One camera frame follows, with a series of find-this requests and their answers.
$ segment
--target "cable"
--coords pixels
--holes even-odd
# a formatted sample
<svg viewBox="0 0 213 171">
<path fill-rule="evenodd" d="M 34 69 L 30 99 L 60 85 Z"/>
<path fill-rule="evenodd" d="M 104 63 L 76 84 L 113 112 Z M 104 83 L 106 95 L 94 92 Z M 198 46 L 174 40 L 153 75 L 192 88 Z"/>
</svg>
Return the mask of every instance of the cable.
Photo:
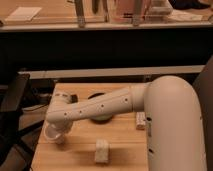
<svg viewBox="0 0 213 171">
<path fill-rule="evenodd" d="M 23 111 L 25 111 L 25 112 L 32 112 L 32 111 L 35 111 L 35 110 L 41 109 L 41 108 L 43 108 L 43 107 L 45 107 L 45 106 L 47 106 L 47 105 L 48 105 L 48 104 L 45 104 L 45 105 L 42 105 L 42 106 L 36 107 L 36 108 L 34 108 L 34 109 L 23 109 Z"/>
<path fill-rule="evenodd" d="M 13 146 L 13 148 L 17 151 L 17 153 L 21 156 L 21 158 L 25 161 L 25 163 L 28 163 L 27 159 L 24 157 L 21 151 L 16 146 Z"/>
</svg>

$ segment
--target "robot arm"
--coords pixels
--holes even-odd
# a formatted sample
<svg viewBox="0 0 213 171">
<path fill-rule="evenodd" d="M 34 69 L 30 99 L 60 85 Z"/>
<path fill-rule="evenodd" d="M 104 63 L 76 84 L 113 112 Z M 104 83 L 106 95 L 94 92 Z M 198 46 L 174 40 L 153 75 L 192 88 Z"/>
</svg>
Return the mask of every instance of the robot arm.
<svg viewBox="0 0 213 171">
<path fill-rule="evenodd" d="M 47 111 L 49 124 L 45 134 L 47 130 L 64 134 L 72 121 L 144 109 L 150 171 L 207 170 L 199 101 L 191 85 L 178 77 L 161 77 L 84 102 L 69 103 L 68 94 L 54 94 Z"/>
</svg>

